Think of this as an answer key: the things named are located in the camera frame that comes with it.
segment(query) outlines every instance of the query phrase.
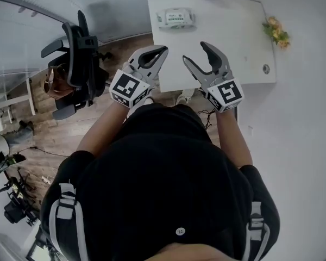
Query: white marker cube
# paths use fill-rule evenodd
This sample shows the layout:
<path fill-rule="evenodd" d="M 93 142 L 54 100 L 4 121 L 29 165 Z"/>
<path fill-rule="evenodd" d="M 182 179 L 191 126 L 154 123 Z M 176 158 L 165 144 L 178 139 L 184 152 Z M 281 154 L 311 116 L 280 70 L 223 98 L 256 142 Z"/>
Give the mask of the white marker cube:
<path fill-rule="evenodd" d="M 244 93 L 239 80 L 234 78 L 208 88 L 205 98 L 218 112 L 225 112 L 235 108 L 244 99 Z"/>
<path fill-rule="evenodd" d="M 109 91 L 113 100 L 132 108 L 148 95 L 150 85 L 129 73 L 117 70 Z"/>

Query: forearm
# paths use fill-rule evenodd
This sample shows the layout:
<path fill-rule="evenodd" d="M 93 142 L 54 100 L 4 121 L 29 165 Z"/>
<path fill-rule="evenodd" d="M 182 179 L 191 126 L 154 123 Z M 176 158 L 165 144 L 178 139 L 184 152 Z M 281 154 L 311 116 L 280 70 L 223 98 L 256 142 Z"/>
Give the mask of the forearm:
<path fill-rule="evenodd" d="M 88 151 L 95 157 L 99 156 L 120 131 L 128 112 L 129 108 L 113 102 L 82 138 L 77 151 Z"/>
<path fill-rule="evenodd" d="M 248 146 L 238 127 L 233 111 L 216 112 L 218 136 L 221 149 L 237 167 L 252 165 Z"/>

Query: white button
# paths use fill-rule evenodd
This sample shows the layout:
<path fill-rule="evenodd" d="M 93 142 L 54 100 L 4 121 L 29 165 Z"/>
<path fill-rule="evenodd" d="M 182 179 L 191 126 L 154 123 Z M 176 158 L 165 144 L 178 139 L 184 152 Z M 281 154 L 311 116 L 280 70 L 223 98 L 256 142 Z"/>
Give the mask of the white button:
<path fill-rule="evenodd" d="M 175 231 L 177 236 L 182 236 L 183 234 L 185 234 L 185 232 L 186 232 L 186 230 L 183 227 L 180 227 L 180 228 L 176 229 L 176 231 Z"/>

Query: shirt sleeve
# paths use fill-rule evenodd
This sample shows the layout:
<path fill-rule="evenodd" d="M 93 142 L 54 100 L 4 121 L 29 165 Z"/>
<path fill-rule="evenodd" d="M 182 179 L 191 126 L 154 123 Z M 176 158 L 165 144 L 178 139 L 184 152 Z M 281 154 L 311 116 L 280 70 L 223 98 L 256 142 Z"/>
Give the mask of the shirt sleeve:
<path fill-rule="evenodd" d="M 261 202 L 261 215 L 271 230 L 266 249 L 262 255 L 263 258 L 278 240 L 280 230 L 279 213 L 257 168 L 252 165 L 245 165 L 240 168 L 240 171 L 248 179 L 253 189 L 253 201 Z"/>
<path fill-rule="evenodd" d="M 74 152 L 59 166 L 57 175 L 43 198 L 40 211 L 41 228 L 49 237 L 48 220 L 51 206 L 60 197 L 60 183 L 70 183 L 76 187 L 79 175 L 95 160 L 87 151 Z"/>

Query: brown bag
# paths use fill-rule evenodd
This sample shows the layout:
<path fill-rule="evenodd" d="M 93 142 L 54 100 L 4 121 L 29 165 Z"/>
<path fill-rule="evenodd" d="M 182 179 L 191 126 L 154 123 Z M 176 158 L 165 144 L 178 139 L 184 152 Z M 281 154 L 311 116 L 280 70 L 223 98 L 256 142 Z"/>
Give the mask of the brown bag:
<path fill-rule="evenodd" d="M 63 69 L 62 64 L 49 67 L 43 85 L 45 93 L 55 100 L 59 100 L 74 92 L 74 88 L 68 84 L 66 78 L 67 72 Z"/>

